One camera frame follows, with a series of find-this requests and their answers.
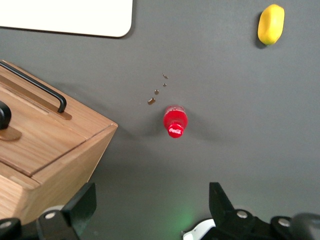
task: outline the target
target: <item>white board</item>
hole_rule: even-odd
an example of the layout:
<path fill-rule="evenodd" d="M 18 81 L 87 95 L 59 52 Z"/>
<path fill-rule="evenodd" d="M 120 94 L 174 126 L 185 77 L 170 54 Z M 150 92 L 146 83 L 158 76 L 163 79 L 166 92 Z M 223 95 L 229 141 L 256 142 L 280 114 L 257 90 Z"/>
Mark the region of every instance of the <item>white board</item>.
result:
<path fill-rule="evenodd" d="M 122 37 L 132 23 L 133 0 L 1 0 L 0 26 Z"/>

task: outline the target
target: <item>liquid drip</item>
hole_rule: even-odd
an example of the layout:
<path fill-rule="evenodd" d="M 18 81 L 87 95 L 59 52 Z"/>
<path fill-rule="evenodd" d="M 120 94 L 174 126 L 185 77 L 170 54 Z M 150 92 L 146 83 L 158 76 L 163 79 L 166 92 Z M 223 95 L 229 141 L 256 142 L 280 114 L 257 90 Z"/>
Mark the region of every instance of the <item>liquid drip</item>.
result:
<path fill-rule="evenodd" d="M 156 99 L 154 97 L 150 98 L 150 100 L 148 101 L 149 105 L 152 105 L 156 102 Z"/>

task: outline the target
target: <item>coca-cola bottle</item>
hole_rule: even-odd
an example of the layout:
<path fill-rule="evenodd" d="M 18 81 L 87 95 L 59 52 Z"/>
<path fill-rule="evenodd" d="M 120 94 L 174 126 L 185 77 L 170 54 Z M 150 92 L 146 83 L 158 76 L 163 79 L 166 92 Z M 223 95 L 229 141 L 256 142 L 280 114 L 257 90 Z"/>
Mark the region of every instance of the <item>coca-cola bottle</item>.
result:
<path fill-rule="evenodd" d="M 170 137 L 180 138 L 188 125 L 185 109 L 180 105 L 168 106 L 164 112 L 163 125 Z"/>

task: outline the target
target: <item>wooden lid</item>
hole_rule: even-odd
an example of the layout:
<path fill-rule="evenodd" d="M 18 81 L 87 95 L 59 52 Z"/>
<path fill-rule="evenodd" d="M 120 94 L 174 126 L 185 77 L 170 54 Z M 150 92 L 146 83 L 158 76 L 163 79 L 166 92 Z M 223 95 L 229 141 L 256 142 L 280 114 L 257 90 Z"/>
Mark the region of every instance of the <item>wooden lid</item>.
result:
<path fill-rule="evenodd" d="M 40 79 L 32 77 L 49 86 Z M 34 175 L 92 136 L 111 125 L 117 125 L 49 86 L 64 95 L 67 100 L 65 112 L 72 118 L 64 119 L 28 96 L 20 94 L 16 89 L 12 89 L 11 86 L 4 83 L 8 83 L 7 80 L 52 105 L 59 104 L 51 95 L 0 67 L 0 100 L 11 110 L 9 125 L 22 133 L 21 138 L 15 141 L 0 140 L 0 162 L 24 175 L 29 177 Z"/>

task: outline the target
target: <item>wooden drawer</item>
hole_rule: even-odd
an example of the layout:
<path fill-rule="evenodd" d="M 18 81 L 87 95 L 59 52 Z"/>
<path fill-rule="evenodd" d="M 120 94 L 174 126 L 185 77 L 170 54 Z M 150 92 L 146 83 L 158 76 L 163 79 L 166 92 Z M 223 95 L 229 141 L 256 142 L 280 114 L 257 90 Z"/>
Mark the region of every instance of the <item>wooden drawer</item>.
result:
<path fill-rule="evenodd" d="M 28 79 L 36 80 L 66 100 Z M 17 66 L 0 61 L 0 101 L 11 111 L 0 130 L 0 219 L 28 223 L 65 204 L 89 180 L 118 125 Z M 6 139 L 9 130 L 19 139 Z"/>

